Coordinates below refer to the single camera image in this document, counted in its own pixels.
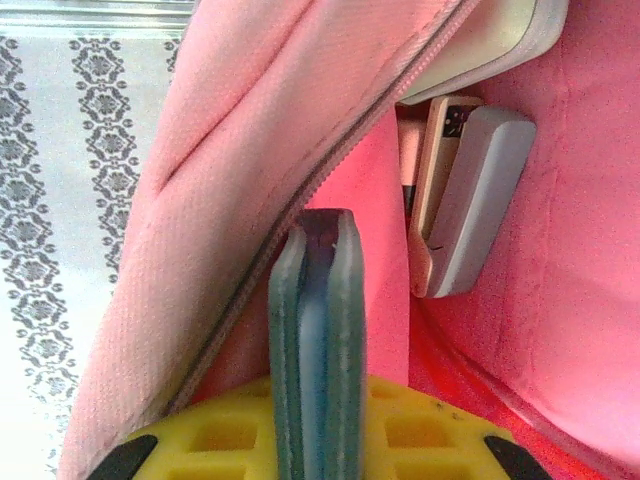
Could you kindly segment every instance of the gray floral pattern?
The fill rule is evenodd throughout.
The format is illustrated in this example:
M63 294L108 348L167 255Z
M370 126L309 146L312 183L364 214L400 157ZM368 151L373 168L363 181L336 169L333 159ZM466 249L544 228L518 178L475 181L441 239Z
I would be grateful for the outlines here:
M16 40L0 37L0 259L15 302L11 314L30 394L42 403L52 427L47 467L54 473L78 378L62 320L66 307L17 49Z
M96 172L92 181L99 194L98 221L105 232L102 243L107 248L106 265L113 272L109 281L115 283L131 197L139 177L136 137L130 131L133 121L127 117L131 106L124 95L127 83L120 78L124 73L124 61L117 55L121 45L109 38L78 38L69 45L77 52L72 63L80 76L76 88L82 96L78 102L87 116L83 128L88 131L87 151L92 154L89 167Z
M164 49L167 52L171 52L171 56L167 58L167 71L169 73L174 73L176 71L176 59L178 58L178 49L180 47L180 39L172 38L171 40L165 42Z

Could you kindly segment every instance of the pink zipper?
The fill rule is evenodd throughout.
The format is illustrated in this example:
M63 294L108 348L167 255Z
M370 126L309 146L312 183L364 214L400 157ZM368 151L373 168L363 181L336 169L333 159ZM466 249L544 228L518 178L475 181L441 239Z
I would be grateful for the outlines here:
M437 33L428 40L427 44L409 62L409 65L381 95L380 98L363 113L354 127L348 131L336 144L333 151L324 161L319 162L305 183L292 196L289 204L283 209L278 220L271 228L260 250L249 266L247 274L240 282L234 296L229 301L222 318L217 322L209 340L196 356L194 363L181 387L173 399L162 412L169 415L182 410L193 396L201 378L217 356L223 342L231 331L236 319L246 306L249 296L258 283L269 260L275 253L278 244L284 238L293 224L296 216L302 211L314 193L320 188L331 172L353 150L364 135L373 127L375 122L402 97L418 75L431 63L442 47L462 25L467 16L480 0L461 0L450 17L442 24Z

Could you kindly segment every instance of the yellow plastic object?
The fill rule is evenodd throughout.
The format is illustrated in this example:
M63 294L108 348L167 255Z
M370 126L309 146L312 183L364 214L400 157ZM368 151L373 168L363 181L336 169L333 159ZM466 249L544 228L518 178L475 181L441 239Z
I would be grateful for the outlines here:
M365 480L509 480L484 444L511 435L436 398L368 378ZM158 445L134 480L277 480L269 378L148 428Z

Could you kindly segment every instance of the stitching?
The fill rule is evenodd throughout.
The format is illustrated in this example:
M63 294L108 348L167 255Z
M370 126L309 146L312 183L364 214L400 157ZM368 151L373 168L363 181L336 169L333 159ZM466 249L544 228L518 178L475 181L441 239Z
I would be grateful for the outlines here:
M396 58L396 56L398 55L398 52L400 52L406 45L410 44L411 41L413 41L417 36L419 36L420 34L423 34L426 30L428 30L429 28L431 28L432 26L434 26L436 24L436 22L438 22L438 24L442 25L447 19L443 19L443 12L447 11L451 9L459 4L460 2L462 2L463 0L447 0L446 3L440 8L440 10L438 10L438 12L433 16L433 18L427 22L423 27L420 28L419 32L412 35L405 43L403 43L401 46L399 46L393 53L392 55L389 56L388 60L386 62L383 63L383 65L381 66L381 68L378 70L378 72L376 73L376 75L373 77L372 82L370 83L370 85L367 87L367 90L365 90L365 93L361 96L360 102L358 102L354 107L350 108L348 110L347 113L345 113L345 115L343 117L341 117L336 124L331 128L331 130L329 131L328 134L326 134L325 136L322 137L322 139L320 141L317 142L316 145L314 145L314 147L312 147L312 149L309 151L309 153L307 153L305 156L303 156L303 160L307 159L311 154L315 153L317 151L317 149L319 148L319 146L326 141L326 139L333 133L335 132L335 130L338 128L338 126L340 124L343 123L344 119L351 113L353 112L356 108L358 108L360 106L360 103L362 101L362 99L364 97L366 97L366 94L369 92L369 90L372 88L372 86L375 84L375 80L379 77L379 75L381 74L382 71L384 71L384 68L389 64L389 62ZM269 66L266 68L265 72L266 73L269 70L269 67L273 64L273 62L275 61L276 58L278 58L279 54L284 50L285 46L287 45L287 40L289 40L291 38L291 35L293 34L294 30L296 30L296 27L299 26L302 23L303 17L306 16L306 14L309 11L309 7L315 2L311 2L309 3L309 5L307 6L307 8L302 12L302 14L300 15L300 17L298 17L297 21L295 22L294 26L291 29L291 33L290 35L286 38L285 42L283 43L283 45L280 47L280 50L276 53L276 55L274 55L271 64L269 64ZM416 53L416 55L414 56L413 59L417 58L417 56L420 54L420 50L418 50L418 52ZM403 74L404 72L400 72L400 74L398 75L398 77L395 80L397 80L398 78L400 78L400 76ZM180 164L176 167L176 169L174 169L171 174L167 177L166 182L164 183L164 185L160 188L160 191L158 193L161 193L161 190L164 189L164 187L168 184L168 182L170 181L171 177L175 174L175 172L182 166L184 165L184 163L187 161L187 158L198 148L198 146L204 141L204 139L206 137L208 137L209 135L211 135L211 133L213 132L213 129L215 129L216 127L219 127L223 121L229 117L229 115L231 113L233 113L233 111L235 110L235 107L237 105L239 105L239 103L248 95L248 93L255 88L255 86L258 84L258 82L260 81L260 79L262 78L262 76L260 76L256 82L254 83L252 88L249 88L249 90L247 90L247 92L239 99L239 101L234 105L234 107L231 108L231 110L229 110L229 112L223 117L221 118L221 120L214 125L214 127L212 127L212 131L210 131L207 135L205 135L205 137L203 137L200 142L198 142L198 144L189 152L189 154L187 154L185 156L185 160L180 162ZM122 430L126 430L126 431L133 431L136 428L138 428L140 426L140 422L147 416L147 414L149 413L149 409L151 407L151 405L153 403L155 403L155 401L157 400L159 394L153 394L153 395L148 395L142 402L144 406L144 409L142 411L142 413L137 414L137 413L131 413L130 415L127 416L127 418L125 419L125 421L122 423L123 428ZM90 469L93 468L93 466L96 464L96 460L100 457L104 457L104 454L108 451L110 451L112 448L114 448L117 440L121 437L123 437L124 435L121 433L116 433L115 435L112 435L111 437L109 437L107 442L103 442L101 445L101 448L96 451L93 455L91 455L89 457L89 463L80 470L79 476L77 476L76 478L83 478L85 476L88 475L88 472Z
M561 37L558 43L559 43L558 55L560 57L559 73L562 80L563 89L562 89L562 96L560 97L560 108L559 108L561 128L559 129L559 133L556 138L557 138L558 146L562 150L566 151L568 150L568 145L566 140L567 110L568 110L569 97L571 93L570 93L569 80L564 68L565 48L566 48L564 37ZM544 245L543 245L544 264L542 265L542 268L541 268L540 279L538 284L538 292L537 292L538 300L537 300L537 306L536 306L536 315L533 322L534 325L532 326L532 329L529 330L530 334L528 336L529 338L527 342L527 369L529 371L529 375L528 375L529 378L533 378L533 375L535 372L533 350L534 350L535 344L537 343L536 332L539 331L539 326L540 326L540 318L541 318L542 304L543 304L542 288L543 288L543 285L545 284L545 279L547 277L548 266L549 266L549 251L551 250L550 242L549 242L549 230L551 228L551 212L555 208L555 200L557 198L558 170L559 170L558 162L555 162L551 166L551 168L553 169L553 184L549 189L549 199L547 200L546 223L545 223L545 232L544 232L545 238L544 238Z

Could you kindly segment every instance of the patterned curtain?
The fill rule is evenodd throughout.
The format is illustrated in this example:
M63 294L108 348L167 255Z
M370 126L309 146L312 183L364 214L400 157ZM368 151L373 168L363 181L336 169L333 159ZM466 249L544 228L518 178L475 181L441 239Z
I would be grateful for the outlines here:
M0 478L54 477L117 279L178 48L130 33L0 36Z

